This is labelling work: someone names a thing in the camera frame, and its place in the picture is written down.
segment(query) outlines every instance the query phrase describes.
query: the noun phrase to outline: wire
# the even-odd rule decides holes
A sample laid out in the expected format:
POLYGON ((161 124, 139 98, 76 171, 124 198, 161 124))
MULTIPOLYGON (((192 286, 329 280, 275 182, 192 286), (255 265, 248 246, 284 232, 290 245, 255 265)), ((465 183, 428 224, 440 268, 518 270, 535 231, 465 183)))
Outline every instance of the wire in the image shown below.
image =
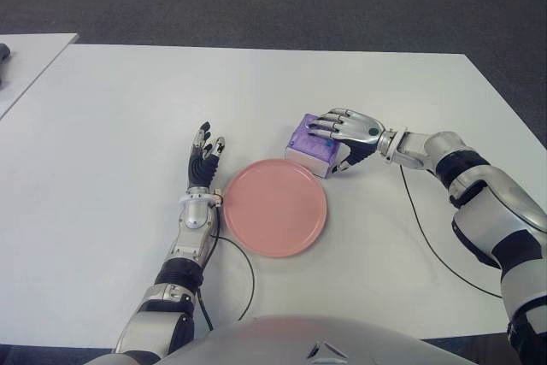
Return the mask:
POLYGON ((252 288, 250 290, 249 302, 247 303, 247 306, 243 310, 243 313, 238 318, 238 321, 241 321, 243 319, 243 317, 245 316, 245 314, 247 314, 247 311, 249 310, 250 305, 253 302, 253 298, 255 297, 255 285, 256 285, 255 270, 253 269, 253 265, 250 263, 249 257, 247 256, 247 254, 245 254, 245 251, 243 251, 243 248, 241 248, 238 244, 236 244, 234 241, 232 241, 229 238, 222 237, 222 236, 219 236, 219 238, 227 241, 230 244, 232 244, 234 247, 236 247, 241 252, 241 254, 243 254, 243 256, 245 257, 245 260, 247 260, 247 263, 249 264, 250 276, 253 279, 252 288))
POLYGON ((219 209, 216 208, 216 234, 211 235, 211 237, 215 238, 215 241, 213 243, 213 246, 209 250, 208 255, 205 257, 205 261, 203 262, 203 265, 202 265, 202 271, 205 270, 205 267, 207 267, 207 264, 209 264, 209 260, 211 259, 211 256, 215 252, 216 245, 219 242, 219 234, 220 233, 221 233, 221 213, 219 212, 219 209))
POLYGON ((453 273, 456 277, 458 277, 460 280, 462 280, 463 282, 466 282, 467 284, 469 284, 470 286, 472 286, 473 288, 476 288, 477 290, 479 291, 482 291, 488 295, 492 295, 493 297, 496 297, 496 298, 501 298, 502 296, 501 295, 497 295, 493 292, 490 292, 490 291, 487 291, 485 290, 484 288, 481 288, 479 286, 476 286, 474 283, 472 283, 471 281, 469 280, 466 280, 465 278, 463 278, 459 273, 457 273, 456 271, 454 271, 446 262, 444 262, 444 260, 437 254, 437 252, 435 251, 435 249, 433 249, 432 245, 429 243, 429 240, 427 239, 427 236, 426 234, 424 233, 424 230, 423 228, 421 227, 421 223, 420 223, 420 218, 418 218, 418 213, 416 212, 416 207, 414 206, 414 201, 412 200, 412 196, 410 195, 410 190, 409 190, 409 185, 407 184, 407 179, 405 178, 404 176, 404 171, 403 171, 403 166, 399 166, 399 168, 401 169, 401 176, 403 176, 403 183, 404 183, 404 188, 406 189, 407 191, 407 194, 409 196, 409 200, 410 200, 410 205, 412 206, 412 210, 414 211, 414 217, 416 218, 416 222, 418 223, 418 228, 420 228, 420 232, 421 232, 421 235, 422 237, 426 240, 426 244, 427 246, 429 247, 429 250, 431 250, 431 252, 437 257, 437 259, 439 261, 441 261, 441 263, 451 272, 453 273))
MULTIPOLYGON (((209 260, 211 259, 211 256, 213 255, 213 252, 215 252, 216 245, 219 242, 219 234, 221 233, 220 221, 221 221, 221 214, 219 213, 219 209, 217 208, 216 209, 216 234, 211 235, 211 237, 215 237, 215 241, 213 243, 213 246, 209 250, 208 255, 205 257, 205 261, 203 262, 203 265, 202 265, 202 271, 204 271, 205 267, 207 267, 207 264, 209 263, 209 260)), ((197 301, 199 302, 199 308, 201 308, 201 310, 202 310, 203 317, 205 318, 205 320, 207 322, 207 327, 209 327, 210 331, 213 331, 213 322, 211 322, 211 318, 209 317, 209 313, 205 309, 205 303, 203 302, 201 288, 197 288, 196 294, 197 294, 197 301)))
MULTIPOLYGON (((228 243, 232 244, 234 247, 236 247, 239 250, 239 252, 241 252, 241 254, 243 254, 243 256, 245 257, 245 260, 247 261, 247 264, 249 264, 250 275, 251 275, 251 278, 252 278, 252 288, 250 290, 249 302, 247 303, 247 306, 245 307, 243 313, 238 318, 238 321, 241 321, 244 318, 245 314, 247 314, 247 312, 249 311, 250 305, 252 304, 253 298, 255 297, 255 289, 256 289, 255 270, 253 269, 253 265, 250 262, 250 259, 247 256, 247 254, 245 253, 245 251, 243 250, 243 248, 241 248, 237 243, 235 243, 231 239, 226 238, 226 237, 222 237, 221 235, 219 235, 220 231, 221 231, 221 224, 220 224, 221 220, 220 220, 220 215, 219 215, 219 210, 218 209, 216 210, 216 216, 217 216, 216 234, 215 235, 211 234, 211 237, 215 238, 215 242, 213 243, 213 246, 211 247, 211 250, 209 251, 207 257, 205 258, 205 262, 203 263, 203 269, 205 269, 205 267, 207 266, 211 256, 213 255, 213 252, 215 251, 215 248, 216 248, 216 245, 217 245, 219 239, 222 239, 222 240, 227 241, 228 243)), ((202 310, 203 317, 205 318, 205 320, 207 322, 207 326, 209 327, 210 331, 213 331, 213 329, 214 329, 213 323, 211 322, 211 319, 209 317, 209 313, 207 312, 207 309, 205 308, 205 303, 203 302, 202 292, 201 292, 200 288, 197 288, 196 294, 197 294, 197 301, 199 302, 199 308, 201 308, 201 310, 202 310)))
POLYGON ((202 299, 201 288, 197 288, 196 294, 197 294, 197 301, 199 302, 199 308, 202 309, 203 317, 205 318, 207 322, 207 327, 209 327, 210 331, 213 331, 213 322, 211 322, 211 319, 209 318, 209 313, 205 309, 205 304, 203 303, 203 299, 202 299))

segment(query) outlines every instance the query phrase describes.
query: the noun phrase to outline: white table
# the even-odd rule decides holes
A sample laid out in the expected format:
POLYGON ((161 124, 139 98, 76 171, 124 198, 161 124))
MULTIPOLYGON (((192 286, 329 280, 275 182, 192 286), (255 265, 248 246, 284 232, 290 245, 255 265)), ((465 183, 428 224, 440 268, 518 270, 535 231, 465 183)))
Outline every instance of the white table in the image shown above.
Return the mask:
MULTIPOLYGON (((197 127, 210 120, 226 137, 213 184, 225 187, 249 163, 282 157, 304 113, 332 107, 458 132, 547 204, 545 149, 465 56, 70 45, 0 123, 0 342, 113 346, 176 235, 197 127)), ((453 235, 446 190, 407 175, 438 253, 499 292, 499 271, 453 235)), ((315 244, 252 255, 250 316, 336 315, 417 338, 504 331, 503 304, 425 246, 396 166, 372 156, 322 184, 315 244)), ((249 289, 244 259, 220 244, 203 286, 213 322, 234 321, 249 289)))
POLYGON ((0 119, 55 58, 78 38, 76 33, 0 34, 11 50, 0 65, 0 119))

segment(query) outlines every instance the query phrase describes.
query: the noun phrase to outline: small box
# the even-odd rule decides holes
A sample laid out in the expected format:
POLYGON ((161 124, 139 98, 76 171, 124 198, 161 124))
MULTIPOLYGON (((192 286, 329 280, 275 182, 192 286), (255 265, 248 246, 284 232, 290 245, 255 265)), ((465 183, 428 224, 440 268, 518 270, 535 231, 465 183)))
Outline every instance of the small box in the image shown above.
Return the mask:
POLYGON ((324 179, 336 160, 339 143, 308 134, 309 123, 316 118, 316 115, 304 116, 285 149, 285 159, 303 165, 324 179))

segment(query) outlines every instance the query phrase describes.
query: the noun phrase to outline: round plate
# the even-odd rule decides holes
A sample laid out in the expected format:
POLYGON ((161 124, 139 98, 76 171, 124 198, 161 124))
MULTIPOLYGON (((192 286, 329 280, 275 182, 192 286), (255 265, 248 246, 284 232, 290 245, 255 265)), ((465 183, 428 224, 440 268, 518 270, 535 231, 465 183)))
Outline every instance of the round plate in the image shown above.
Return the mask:
POLYGON ((224 217, 233 235, 264 256, 291 256, 309 247, 326 219, 321 184, 287 160, 255 162, 230 182, 224 217))

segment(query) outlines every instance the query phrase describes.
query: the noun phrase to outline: floor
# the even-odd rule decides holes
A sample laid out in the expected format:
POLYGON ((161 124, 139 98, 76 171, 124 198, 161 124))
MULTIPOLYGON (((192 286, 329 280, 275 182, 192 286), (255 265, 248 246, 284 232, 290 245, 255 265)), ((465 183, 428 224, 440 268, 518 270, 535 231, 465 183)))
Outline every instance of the floor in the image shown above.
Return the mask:
MULTIPOLYGON (((81 43, 463 53, 547 143, 547 0, 0 0, 0 5, 1 33, 77 32, 81 43)), ((502 334, 430 342, 460 355, 466 350, 467 357, 484 354, 475 358, 479 363, 508 348, 502 334)), ((0 363, 83 363, 101 353, 0 345, 0 363)), ((518 363, 510 353, 492 363, 518 363)))

